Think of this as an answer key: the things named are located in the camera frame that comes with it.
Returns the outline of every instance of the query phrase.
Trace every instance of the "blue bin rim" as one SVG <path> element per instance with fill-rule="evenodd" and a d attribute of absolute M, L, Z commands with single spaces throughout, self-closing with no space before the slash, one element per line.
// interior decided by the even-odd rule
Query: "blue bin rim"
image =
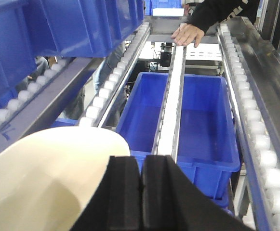
<path fill-rule="evenodd" d="M 28 4 L 28 0 L 0 0 L 0 12 Z"/>
<path fill-rule="evenodd" d="M 141 79 L 143 77 L 143 75 L 156 75 L 156 76 L 167 76 L 168 73 L 158 73 L 158 72 L 140 72 L 135 85 L 133 87 L 133 90 L 138 88 L 138 85 L 141 82 Z M 232 156 L 232 162 L 222 162 L 222 161 L 205 161 L 205 160 L 199 160 L 199 159 L 193 159 L 194 162 L 192 163 L 186 163 L 186 162 L 181 162 L 179 161 L 179 157 L 177 159 L 177 163 L 179 164 L 183 164 L 183 165 L 192 165 L 193 167 L 211 167 L 214 168 L 214 166 L 218 165 L 219 167 L 221 167 L 222 171 L 228 171 L 228 172 L 237 172 L 240 169 L 240 158 L 239 158 L 239 153 L 238 153 L 238 149 L 237 149 L 237 145 L 236 145 L 236 139 L 235 139 L 235 133 L 234 133 L 234 125 L 233 125 L 233 121 L 232 121 L 232 116 L 231 116 L 231 108 L 230 108 L 230 103 L 228 99 L 228 95 L 227 95 L 227 85 L 226 85 L 226 80 L 224 77 L 220 77 L 220 76 L 202 76 L 202 75 L 194 75 L 194 74 L 185 74 L 185 77 L 205 77 L 205 78 L 215 78 L 215 79 L 219 79 L 220 83 L 221 83 L 221 88 L 222 88 L 222 94 L 223 97 L 225 99 L 224 102 L 224 109 L 225 109 L 225 114 L 226 114 L 226 120 L 227 120 L 227 127 L 231 128 L 231 129 L 227 129 L 227 131 L 230 133 L 229 134 L 229 143 L 230 143 L 230 149 L 231 149 L 231 156 Z M 135 94 L 130 95 L 129 100 L 132 101 L 134 98 Z M 130 107 L 130 104 L 126 104 L 125 109 L 128 111 Z M 116 128 L 116 132 L 119 133 L 121 130 L 121 126 L 124 123 L 124 120 L 126 119 L 127 113 L 122 113 L 121 118 L 120 118 L 120 122 Z M 138 153 L 140 155 L 144 155 L 144 154 L 151 154 L 149 152 L 142 152 L 142 151 L 136 151 L 136 150 L 132 150 L 132 152 L 134 153 Z"/>
<path fill-rule="evenodd" d="M 226 188 L 225 192 L 223 193 L 222 198 L 220 198 L 220 199 L 210 198 L 210 200 L 213 201 L 216 205 L 218 205 L 221 208 L 227 208 L 228 207 L 228 202 L 229 202 L 229 196 L 228 196 L 227 188 Z"/>

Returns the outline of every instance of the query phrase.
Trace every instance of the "machine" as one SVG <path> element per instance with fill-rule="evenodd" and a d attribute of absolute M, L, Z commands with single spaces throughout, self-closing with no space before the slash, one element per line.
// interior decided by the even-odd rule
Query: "machine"
<path fill-rule="evenodd" d="M 272 8 L 276 2 L 265 1 L 262 13 L 266 8 L 280 10 L 280 1 Z M 169 77 L 152 153 L 169 154 L 177 160 L 184 74 L 223 76 L 244 163 L 229 184 L 229 208 L 256 230 L 280 231 L 280 13 L 274 16 L 269 11 L 260 18 L 260 34 L 247 18 L 211 27 L 202 44 L 218 49 L 208 53 L 192 46 L 172 47 L 170 35 L 184 21 L 184 17 L 146 16 L 128 37 L 129 47 L 76 125 L 104 127 L 145 43 L 163 42 L 161 63 L 169 66 Z M 0 124 L 0 153 L 22 137 L 50 127 L 102 60 L 74 58 L 68 63 L 61 59 L 62 69 L 49 72 L 51 81 L 44 81 L 32 96 L 23 96 L 27 97 L 24 105 Z M 250 220 L 247 211 L 252 213 Z"/>

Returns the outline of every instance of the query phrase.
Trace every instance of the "metal rail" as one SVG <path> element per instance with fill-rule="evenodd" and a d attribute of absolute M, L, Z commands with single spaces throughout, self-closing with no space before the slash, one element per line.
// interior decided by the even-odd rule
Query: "metal rail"
<path fill-rule="evenodd" d="M 160 140 L 164 136 L 169 137 L 170 140 L 168 140 L 168 141 L 172 142 L 169 144 L 170 146 L 172 145 L 172 149 L 168 150 L 167 154 L 170 154 L 174 161 L 177 161 L 179 129 L 180 129 L 182 98 L 183 98 L 183 88 L 184 88 L 186 50 L 187 50 L 186 47 L 184 47 L 182 57 L 177 57 L 176 48 L 177 48 L 177 46 L 174 47 L 174 51 L 173 51 L 168 80 L 167 80 L 166 88 L 165 88 L 164 95 L 163 95 L 161 110 L 160 110 L 160 114 L 159 114 L 159 118 L 158 118 L 157 129 L 156 129 L 155 138 L 154 138 L 154 142 L 153 142 L 153 148 L 152 148 L 153 154 L 161 154 Z M 177 70 L 177 71 L 180 71 L 180 76 L 179 76 L 180 84 L 179 84 L 178 102 L 176 105 L 176 110 L 174 110 L 174 112 L 176 113 L 176 118 L 175 118 L 175 121 L 171 121 L 172 123 L 175 124 L 175 128 L 173 131 L 174 134 L 166 134 L 167 131 L 165 131 L 165 127 L 167 126 L 167 124 L 164 123 L 164 117 L 165 117 L 165 113 L 167 112 L 166 110 L 172 110 L 171 106 L 167 106 L 167 102 L 170 101 L 169 90 L 170 90 L 171 81 L 174 82 L 173 70 L 174 70 L 175 59 L 179 59 L 179 61 L 181 61 L 180 62 L 181 66 L 175 67 L 177 69 L 180 69 L 180 70 Z"/>
<path fill-rule="evenodd" d="M 0 129 L 0 153 L 33 132 L 48 128 L 83 87 L 101 59 L 76 58 Z"/>
<path fill-rule="evenodd" d="M 280 55 L 249 21 L 242 20 L 244 35 L 236 38 L 252 74 L 250 86 L 280 161 Z"/>
<path fill-rule="evenodd" d="M 238 104 L 237 92 L 235 92 L 232 78 L 231 78 L 231 71 L 230 71 L 230 64 L 229 60 L 226 58 L 225 52 L 225 42 L 220 37 L 220 33 L 217 33 L 218 39 L 220 41 L 221 50 L 223 53 L 223 62 L 225 67 L 225 76 L 227 79 L 227 86 L 229 92 L 229 99 L 232 104 L 232 111 L 235 118 L 235 125 L 237 129 L 237 135 L 240 141 L 240 149 L 243 155 L 243 160 L 245 162 L 248 181 L 252 182 L 248 184 L 248 189 L 250 190 L 250 195 L 252 195 L 252 205 L 253 205 L 253 212 L 255 214 L 256 225 L 259 231 L 272 231 L 271 225 L 271 218 L 267 217 L 267 207 L 265 204 L 263 189 L 261 188 L 261 184 L 256 174 L 256 170 L 253 164 L 253 160 L 251 158 L 251 150 L 250 145 L 247 141 L 247 133 L 246 128 L 243 125 L 240 111 L 242 111 L 242 105 Z"/>
<path fill-rule="evenodd" d="M 150 32 L 150 27 L 147 28 L 146 33 L 143 35 L 143 37 L 140 39 L 140 42 L 137 45 L 137 49 L 135 51 L 134 56 L 131 58 L 131 62 L 130 65 L 125 69 L 125 71 L 123 72 L 122 76 L 121 76 L 121 80 L 120 80 L 120 84 L 118 85 L 117 89 L 115 89 L 115 93 L 113 94 L 113 98 L 111 100 L 111 102 L 109 103 L 109 105 L 107 106 L 105 113 L 103 114 L 99 124 L 97 125 L 99 128 L 101 128 L 103 125 L 105 125 L 108 116 L 110 114 L 111 108 L 115 103 L 115 100 L 118 98 L 119 94 L 121 93 L 121 91 L 123 90 L 124 86 L 126 85 L 126 82 L 134 68 L 134 66 L 136 65 L 136 62 L 140 56 L 140 53 L 147 41 L 147 38 L 149 36 L 149 32 Z"/>

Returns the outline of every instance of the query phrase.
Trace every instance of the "blue storage bin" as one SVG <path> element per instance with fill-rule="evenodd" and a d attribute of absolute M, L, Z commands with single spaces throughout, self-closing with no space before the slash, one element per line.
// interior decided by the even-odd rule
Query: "blue storage bin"
<path fill-rule="evenodd" d="M 147 153 L 145 152 L 139 152 L 139 151 L 131 151 L 132 156 L 135 157 L 138 166 L 139 166 L 139 170 L 142 171 L 142 166 L 144 163 L 144 160 L 146 158 Z M 227 190 L 225 190 L 225 192 L 223 193 L 223 196 L 221 198 L 218 199 L 212 199 L 211 200 L 218 205 L 221 208 L 227 208 L 228 207 L 228 192 Z"/>
<path fill-rule="evenodd" d="M 105 57 L 143 21 L 141 0 L 30 0 L 35 55 Z"/>
<path fill-rule="evenodd" d="M 36 69 L 22 6 L 27 0 L 0 0 L 0 97 Z"/>
<path fill-rule="evenodd" d="M 151 9 L 155 8 L 182 8 L 181 0 L 151 0 Z"/>
<path fill-rule="evenodd" d="M 151 0 L 145 0 L 145 15 L 152 15 Z"/>
<path fill-rule="evenodd" d="M 139 165 L 151 154 L 166 81 L 167 74 L 140 73 L 116 129 Z M 222 198 L 231 173 L 239 170 L 222 77 L 185 75 L 177 164 L 212 199 Z"/>

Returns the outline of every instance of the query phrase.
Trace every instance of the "human hand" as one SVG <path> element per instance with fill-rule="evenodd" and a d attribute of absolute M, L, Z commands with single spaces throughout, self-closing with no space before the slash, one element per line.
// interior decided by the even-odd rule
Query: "human hand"
<path fill-rule="evenodd" d="M 194 25 L 182 23 L 180 27 L 172 34 L 171 38 L 178 46 L 187 46 L 193 40 L 194 47 L 197 47 L 204 36 L 204 31 Z"/>

